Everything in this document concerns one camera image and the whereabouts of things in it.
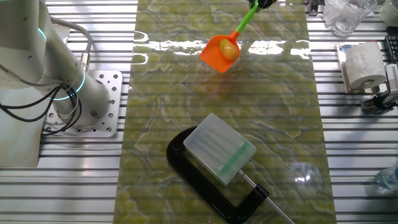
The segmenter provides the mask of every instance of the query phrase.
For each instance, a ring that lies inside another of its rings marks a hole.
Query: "green handle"
[[[259,7],[259,3],[256,2],[255,5],[250,9],[250,11],[245,15],[243,18],[242,22],[238,25],[238,27],[235,29],[237,32],[241,33],[244,27],[249,23],[251,18],[255,15],[257,8]]]

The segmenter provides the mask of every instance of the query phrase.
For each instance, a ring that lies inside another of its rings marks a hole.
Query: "green marble surface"
[[[210,113],[256,147],[243,171],[296,223],[335,223],[328,161],[302,1],[257,13],[241,56],[217,73],[198,54],[228,35],[245,0],[139,0],[114,223],[224,223],[171,168],[168,143]],[[233,204],[251,191],[239,175]],[[248,223],[284,223],[263,203]]]

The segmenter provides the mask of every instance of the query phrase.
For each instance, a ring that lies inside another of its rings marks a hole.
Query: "toilet paper roll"
[[[379,45],[371,42],[347,50],[346,70],[351,88],[372,88],[386,81]]]

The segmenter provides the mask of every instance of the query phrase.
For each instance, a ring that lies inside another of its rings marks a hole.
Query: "metal rod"
[[[239,170],[239,173],[243,176],[243,179],[247,181],[253,188],[256,187],[257,184],[254,183],[253,180],[251,180],[246,174],[244,174],[242,170]]]
[[[239,173],[243,176],[245,181],[247,181],[253,188],[256,187],[256,184],[251,180],[242,170],[239,170]],[[276,205],[269,197],[266,198],[266,202],[277,212],[281,217],[289,224],[295,224],[285,213]]]
[[[266,198],[266,202],[268,202],[268,204],[269,204],[273,209],[275,209],[275,211],[276,211],[277,213],[279,213],[279,215],[281,215],[281,217],[282,217],[287,223],[289,223],[289,224],[295,224],[295,223],[284,213],[284,211],[282,211],[282,210],[278,207],[278,205],[276,205],[276,204],[271,200],[271,198],[267,197],[267,198]]]

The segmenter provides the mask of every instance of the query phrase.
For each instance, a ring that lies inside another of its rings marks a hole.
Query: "slotted aluminum table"
[[[94,40],[90,69],[122,72],[118,134],[95,141],[46,139],[36,169],[0,169],[0,223],[110,224],[137,0],[47,0],[47,5],[52,16],[90,31]],[[387,26],[375,13],[353,35],[340,39],[325,28],[323,6],[319,11],[317,17],[307,15],[307,21],[338,223],[398,221],[398,198],[372,193],[374,175],[398,163],[398,108],[381,116],[363,114],[359,102],[370,96],[344,94],[335,50],[339,43],[375,40],[387,62],[383,44]],[[68,47],[79,57],[86,38],[72,31]]]

